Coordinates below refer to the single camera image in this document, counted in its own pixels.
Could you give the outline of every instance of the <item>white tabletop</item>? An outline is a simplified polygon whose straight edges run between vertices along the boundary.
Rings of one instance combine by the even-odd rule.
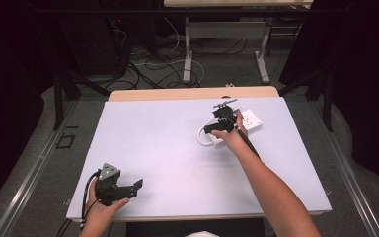
[[[263,216],[246,176],[224,146],[201,146],[198,130],[221,99],[106,102],[67,218],[80,218],[88,178],[105,162],[119,168],[119,186],[143,179],[138,197],[116,221]],[[263,122],[250,139],[264,162],[311,213],[331,205],[282,98],[241,98]]]
[[[312,5],[313,0],[165,0],[166,7],[244,7]]]

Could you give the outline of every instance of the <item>hand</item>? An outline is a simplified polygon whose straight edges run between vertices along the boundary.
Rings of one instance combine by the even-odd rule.
[[[95,196],[96,183],[97,179],[94,179],[89,188],[89,199],[86,203],[86,223],[80,236],[101,236],[112,222],[116,212],[129,202],[128,198],[124,198],[110,206],[99,203]]]
[[[240,111],[237,112],[236,116],[236,124],[241,128],[243,133],[245,133],[246,136],[248,136],[248,131],[243,127],[243,116]],[[217,136],[218,138],[221,138],[226,142],[227,147],[234,153],[242,151],[245,148],[249,147],[245,143],[245,141],[242,139],[241,135],[238,133],[238,131],[233,129],[231,132],[227,133],[224,131],[219,130],[212,130],[211,134],[214,136]]]

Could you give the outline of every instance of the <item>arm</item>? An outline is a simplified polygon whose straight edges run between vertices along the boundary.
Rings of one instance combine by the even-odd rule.
[[[129,199],[124,198],[118,202],[110,205],[104,206],[97,201],[95,197],[95,185],[97,179],[91,183],[89,188],[89,200],[86,203],[86,223],[81,234],[79,236],[101,236],[109,224],[112,222],[113,216],[117,211],[119,211],[123,206],[125,206]]]
[[[240,113],[237,125],[243,129]],[[222,138],[241,163],[255,196],[278,237],[320,236],[301,200],[252,152],[235,129],[230,133],[214,130],[211,134]]]

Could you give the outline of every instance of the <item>desk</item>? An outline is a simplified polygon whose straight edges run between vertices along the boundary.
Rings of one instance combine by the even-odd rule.
[[[271,7],[311,5],[313,0],[165,0],[165,7],[175,8],[211,8],[211,7]],[[260,70],[261,80],[269,84],[269,77],[264,62],[264,54],[269,37],[272,18],[265,22],[190,22],[186,17],[186,62],[184,66],[184,82],[190,81],[192,52],[191,38],[258,38],[261,37],[260,51],[255,58]]]
[[[196,135],[222,96],[239,98],[263,122],[250,138],[264,162],[312,214],[331,205],[292,116],[273,87],[112,92],[66,217],[79,219],[86,181],[104,162],[121,170],[120,186],[143,179],[138,197],[115,221],[261,217],[264,213],[234,155],[201,146]]]

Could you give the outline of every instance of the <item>finger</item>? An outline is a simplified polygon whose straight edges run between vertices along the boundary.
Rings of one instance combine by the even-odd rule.
[[[212,130],[211,131],[211,135],[216,136],[218,138],[222,138],[222,139],[226,136],[226,134],[227,133],[224,131],[219,131],[219,130]]]
[[[117,211],[119,211],[121,208],[127,205],[129,201],[130,201],[129,198],[123,198],[117,201],[116,203],[112,204],[110,206],[110,210],[113,212],[113,214],[115,214]]]
[[[91,185],[89,187],[89,200],[95,200],[95,199],[97,199],[95,197],[95,186],[97,185],[97,181],[98,181],[98,178],[94,179],[91,182]]]
[[[243,115],[242,115],[241,111],[237,112],[236,124],[242,129],[242,131],[243,131],[243,133],[245,133],[245,135],[248,135],[248,131],[243,126]]]
[[[243,115],[241,113],[241,111],[238,110],[238,112],[236,113],[236,124],[240,127],[243,126]]]

